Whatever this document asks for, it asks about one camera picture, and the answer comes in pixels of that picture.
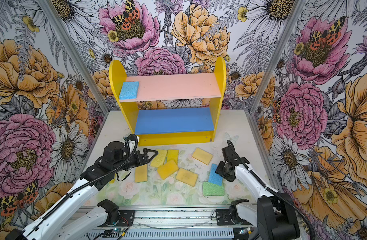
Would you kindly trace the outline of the blue sponge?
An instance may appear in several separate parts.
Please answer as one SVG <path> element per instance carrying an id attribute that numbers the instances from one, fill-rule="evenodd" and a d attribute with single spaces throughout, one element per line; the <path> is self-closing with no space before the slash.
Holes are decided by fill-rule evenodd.
<path id="1" fill-rule="evenodd" d="M 216 164 L 212 164 L 208 182 L 214 185 L 222 186 L 223 177 L 221 177 L 220 175 L 216 173 L 217 167 L 218 166 Z"/>
<path id="2" fill-rule="evenodd" d="M 119 94 L 120 100 L 133 100 L 137 98 L 139 82 L 124 82 Z"/>

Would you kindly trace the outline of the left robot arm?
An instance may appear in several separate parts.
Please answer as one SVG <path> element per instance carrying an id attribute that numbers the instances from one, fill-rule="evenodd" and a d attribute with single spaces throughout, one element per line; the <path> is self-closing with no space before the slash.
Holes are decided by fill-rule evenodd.
<path id="1" fill-rule="evenodd" d="M 158 151 L 137 149 L 137 141 L 122 143 L 114 141 L 103 149 L 103 156 L 88 167 L 74 186 L 49 210 L 24 230 L 13 230 L 7 240 L 51 240 L 70 217 L 107 183 L 114 180 L 120 171 L 147 165 Z"/>

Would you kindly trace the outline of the thick yellow sponge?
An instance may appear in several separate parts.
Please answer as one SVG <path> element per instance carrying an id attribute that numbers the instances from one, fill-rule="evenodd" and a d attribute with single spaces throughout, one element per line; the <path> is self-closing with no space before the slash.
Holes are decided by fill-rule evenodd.
<path id="1" fill-rule="evenodd" d="M 162 180 L 171 176 L 173 173 L 178 171 L 178 165 L 174 160 L 167 161 L 164 165 L 158 167 L 157 173 Z"/>

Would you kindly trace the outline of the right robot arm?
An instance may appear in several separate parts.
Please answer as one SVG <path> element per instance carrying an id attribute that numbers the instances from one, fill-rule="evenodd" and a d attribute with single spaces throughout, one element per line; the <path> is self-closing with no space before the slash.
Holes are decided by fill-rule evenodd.
<path id="1" fill-rule="evenodd" d="M 236 200 L 230 206 L 233 223 L 245 222 L 258 229 L 262 240 L 294 240 L 300 237 L 300 227 L 292 199 L 274 190 L 253 170 L 250 162 L 240 157 L 231 141 L 222 149 L 224 159 L 216 174 L 228 182 L 240 181 L 255 197 L 256 203 Z"/>

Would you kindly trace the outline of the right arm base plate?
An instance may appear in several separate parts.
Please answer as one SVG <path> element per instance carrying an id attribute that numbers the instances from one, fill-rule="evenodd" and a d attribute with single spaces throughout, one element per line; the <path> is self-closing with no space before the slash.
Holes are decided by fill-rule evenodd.
<path id="1" fill-rule="evenodd" d="M 234 220 L 230 210 L 216 209 L 216 223 L 218 226 L 241 226 L 249 225 L 245 220 Z"/>

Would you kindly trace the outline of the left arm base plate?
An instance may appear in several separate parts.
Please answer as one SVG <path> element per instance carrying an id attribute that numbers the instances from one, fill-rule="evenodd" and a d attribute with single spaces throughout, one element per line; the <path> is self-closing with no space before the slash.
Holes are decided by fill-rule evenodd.
<path id="1" fill-rule="evenodd" d="M 109 227 L 131 227 L 134 215 L 134 210 L 113 210 L 108 213 L 105 224 Z"/>

